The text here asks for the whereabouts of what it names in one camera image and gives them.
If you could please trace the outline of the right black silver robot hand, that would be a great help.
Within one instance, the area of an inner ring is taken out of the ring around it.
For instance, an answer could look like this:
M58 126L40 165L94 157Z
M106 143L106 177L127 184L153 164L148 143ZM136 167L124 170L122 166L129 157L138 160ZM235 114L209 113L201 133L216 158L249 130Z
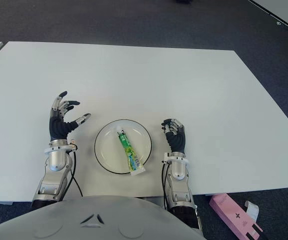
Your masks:
M184 125L175 118L168 118L161 123L161 126L171 151L184 154L186 145Z

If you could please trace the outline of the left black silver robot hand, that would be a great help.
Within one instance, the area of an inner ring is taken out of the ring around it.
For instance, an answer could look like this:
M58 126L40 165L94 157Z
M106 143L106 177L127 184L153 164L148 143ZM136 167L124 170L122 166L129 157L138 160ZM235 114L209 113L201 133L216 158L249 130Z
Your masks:
M86 113L74 121L64 121L65 115L80 102L74 100L62 100L67 95L67 91L60 93L54 100L49 117L49 134L50 141L67 140L67 136L81 124L86 122L90 117L90 113Z

